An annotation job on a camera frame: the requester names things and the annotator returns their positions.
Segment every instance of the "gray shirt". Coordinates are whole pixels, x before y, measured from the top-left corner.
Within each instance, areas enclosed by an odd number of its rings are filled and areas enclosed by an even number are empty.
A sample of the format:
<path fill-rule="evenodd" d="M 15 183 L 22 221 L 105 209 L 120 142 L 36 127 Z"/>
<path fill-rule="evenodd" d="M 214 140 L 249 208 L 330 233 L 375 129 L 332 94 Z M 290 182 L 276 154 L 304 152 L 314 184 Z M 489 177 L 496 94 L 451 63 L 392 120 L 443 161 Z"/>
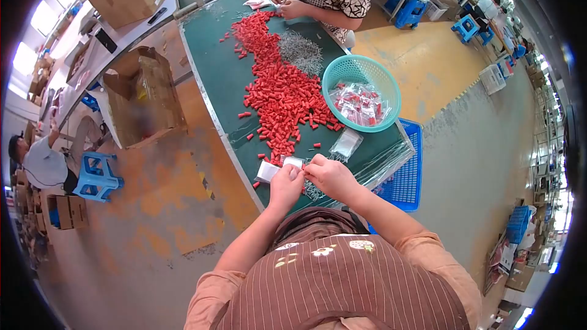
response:
<path fill-rule="evenodd" d="M 49 136 L 45 136 L 31 145 L 22 161 L 29 182 L 39 189 L 57 186 L 68 177 L 68 165 L 65 156 L 49 148 Z"/>

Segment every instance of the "pile of red wire connectors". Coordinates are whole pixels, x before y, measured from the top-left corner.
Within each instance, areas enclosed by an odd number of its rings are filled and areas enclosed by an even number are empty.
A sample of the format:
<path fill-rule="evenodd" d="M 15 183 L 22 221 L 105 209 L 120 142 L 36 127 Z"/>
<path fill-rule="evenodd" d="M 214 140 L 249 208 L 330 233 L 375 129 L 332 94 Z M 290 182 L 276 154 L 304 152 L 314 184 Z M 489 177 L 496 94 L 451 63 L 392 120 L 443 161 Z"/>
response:
<path fill-rule="evenodd" d="M 308 122 L 313 130 L 322 124 L 335 131 L 344 128 L 344 124 L 334 117 L 320 93 L 320 78 L 316 75 L 310 78 L 282 60 L 277 45 L 279 35 L 270 34 L 267 27 L 274 16 L 278 16 L 274 11 L 257 11 L 233 23 L 232 34 L 237 39 L 234 52 L 239 54 L 239 59 L 248 53 L 255 57 L 253 75 L 257 79 L 245 87 L 248 94 L 243 103 L 255 109 L 260 117 L 257 134 L 272 150 L 271 158 L 264 159 L 281 166 L 281 155 L 292 156 L 295 144 L 301 140 L 298 124 Z M 253 134 L 247 136 L 249 140 L 252 138 Z"/>

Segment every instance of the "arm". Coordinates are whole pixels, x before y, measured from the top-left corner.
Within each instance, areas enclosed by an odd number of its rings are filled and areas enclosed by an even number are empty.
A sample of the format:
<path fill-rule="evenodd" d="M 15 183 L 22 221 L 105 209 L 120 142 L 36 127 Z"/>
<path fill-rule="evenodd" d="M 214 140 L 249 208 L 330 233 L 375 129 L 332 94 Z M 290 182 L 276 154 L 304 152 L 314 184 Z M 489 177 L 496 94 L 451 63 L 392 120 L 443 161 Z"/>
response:
<path fill-rule="evenodd" d="M 53 143 L 55 143 L 55 141 L 59 137 L 59 129 L 57 127 L 57 122 L 55 121 L 55 119 L 51 119 L 50 125 L 51 131 L 49 132 L 49 138 L 47 139 L 49 143 L 49 149 L 53 148 Z"/>
<path fill-rule="evenodd" d="M 306 5 L 309 6 L 307 14 L 309 17 L 331 26 L 355 31 L 363 22 L 363 18 L 350 18 L 341 11 L 322 9 L 309 4 Z"/>
<path fill-rule="evenodd" d="M 304 172 L 285 165 L 271 180 L 269 205 L 224 251 L 214 270 L 247 273 L 265 254 L 275 231 L 294 206 L 304 186 Z"/>
<path fill-rule="evenodd" d="M 316 155 L 304 171 L 323 193 L 363 216 L 393 246 L 405 237 L 428 232 L 414 218 L 360 185 L 338 161 Z"/>
<path fill-rule="evenodd" d="M 394 247 L 405 237 L 429 232 L 406 212 L 361 185 L 356 187 L 347 205 L 363 216 Z"/>

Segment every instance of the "orange shirt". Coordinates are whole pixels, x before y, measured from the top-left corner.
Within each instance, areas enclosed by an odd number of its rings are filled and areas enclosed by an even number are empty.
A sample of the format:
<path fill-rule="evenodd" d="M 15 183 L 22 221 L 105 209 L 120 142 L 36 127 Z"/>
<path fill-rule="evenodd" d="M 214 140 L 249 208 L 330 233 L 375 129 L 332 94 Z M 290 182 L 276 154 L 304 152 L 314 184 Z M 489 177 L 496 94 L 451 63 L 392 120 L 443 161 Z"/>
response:
<path fill-rule="evenodd" d="M 436 233 L 409 236 L 395 246 L 411 265 L 420 266 L 441 276 L 455 291 L 471 329 L 477 328 L 481 316 L 481 293 L 467 271 L 444 250 Z M 238 271 L 210 271 L 202 275 L 188 306 L 184 330 L 209 329 L 220 309 L 232 298 L 246 278 Z M 340 318 L 315 327 L 318 330 L 376 329 L 366 317 Z"/>

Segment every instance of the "mobile phone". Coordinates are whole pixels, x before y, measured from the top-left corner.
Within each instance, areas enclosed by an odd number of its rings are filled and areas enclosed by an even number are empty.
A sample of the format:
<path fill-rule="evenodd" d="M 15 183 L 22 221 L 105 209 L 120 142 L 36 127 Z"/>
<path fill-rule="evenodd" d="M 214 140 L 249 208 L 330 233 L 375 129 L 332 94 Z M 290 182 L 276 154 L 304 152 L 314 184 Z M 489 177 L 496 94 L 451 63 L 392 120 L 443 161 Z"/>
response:
<path fill-rule="evenodd" d="M 153 15 L 153 17 L 151 17 L 151 19 L 149 20 L 149 22 L 147 22 L 147 24 L 150 26 L 153 23 L 155 23 L 157 18 L 161 17 L 161 15 L 163 13 L 165 13 L 166 11 L 167 11 L 167 8 L 165 8 L 165 7 L 161 8 L 157 13 L 155 13 L 155 15 Z"/>
<path fill-rule="evenodd" d="M 108 51 L 110 51 L 110 54 L 114 54 L 118 46 L 116 43 L 114 43 L 110 36 L 108 36 L 108 33 L 104 31 L 104 28 L 100 28 L 99 31 L 96 32 L 95 36 L 98 41 L 100 41 L 100 43 L 104 45 Z"/>

